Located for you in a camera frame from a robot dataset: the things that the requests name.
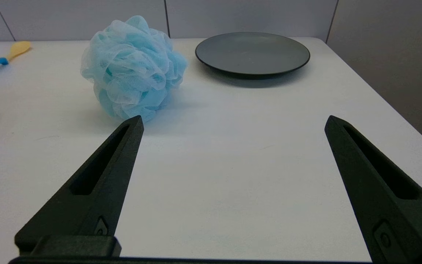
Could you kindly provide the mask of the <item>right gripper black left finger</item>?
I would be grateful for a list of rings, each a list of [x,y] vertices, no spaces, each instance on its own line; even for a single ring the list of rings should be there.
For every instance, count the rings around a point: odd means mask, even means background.
[[[142,140],[124,121],[17,232],[20,257],[118,257],[115,231]]]

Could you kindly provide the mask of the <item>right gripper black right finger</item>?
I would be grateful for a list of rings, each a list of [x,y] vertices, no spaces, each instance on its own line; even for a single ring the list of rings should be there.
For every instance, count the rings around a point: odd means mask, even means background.
[[[422,187],[347,121],[325,134],[372,262],[422,264]]]

